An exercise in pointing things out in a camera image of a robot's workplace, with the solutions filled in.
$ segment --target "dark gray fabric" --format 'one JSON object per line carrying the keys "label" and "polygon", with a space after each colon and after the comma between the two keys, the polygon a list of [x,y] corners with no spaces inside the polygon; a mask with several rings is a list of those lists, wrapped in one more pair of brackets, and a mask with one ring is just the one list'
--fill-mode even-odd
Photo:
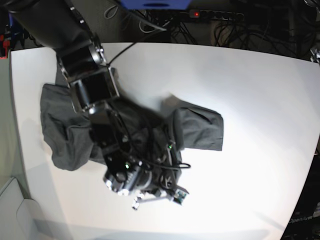
{"label": "dark gray fabric", "polygon": [[[88,116],[73,110],[70,92],[59,67],[55,83],[43,86],[40,100],[42,132],[44,141],[52,149],[54,165],[73,171],[88,160],[105,164],[100,148],[89,135]],[[181,107],[167,119],[162,119],[124,98],[114,101],[113,105],[143,155],[150,149],[154,157],[162,154],[168,142],[163,126],[168,126],[169,137],[175,142],[172,149],[176,153],[175,164],[182,161],[180,151],[184,148],[222,150],[224,122],[215,111],[198,106]]]}
{"label": "dark gray fabric", "polygon": [[44,141],[52,149],[56,167],[73,171],[89,159],[105,163],[99,147],[89,136],[88,117],[73,110],[68,88],[45,84],[40,111]]}
{"label": "dark gray fabric", "polygon": [[179,108],[169,119],[178,150],[222,150],[224,121],[219,113],[202,107]]}

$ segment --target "white tabletop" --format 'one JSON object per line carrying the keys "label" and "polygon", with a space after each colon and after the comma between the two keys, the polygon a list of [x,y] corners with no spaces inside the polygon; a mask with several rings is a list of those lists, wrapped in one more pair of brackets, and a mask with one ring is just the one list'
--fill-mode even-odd
{"label": "white tabletop", "polygon": [[[103,46],[111,59],[127,45]],[[13,91],[26,176],[54,236],[280,239],[319,138],[319,66],[251,51],[158,43],[138,43],[114,66],[121,88],[141,105],[160,111],[162,101],[174,95],[220,113],[223,150],[183,151],[183,161],[192,165],[179,181],[190,192],[184,206],[160,201],[134,211],[134,196],[118,196],[104,185],[104,165],[88,162],[73,172],[53,165],[43,141],[40,96],[43,84],[55,81],[55,53],[47,48],[13,52]]]}

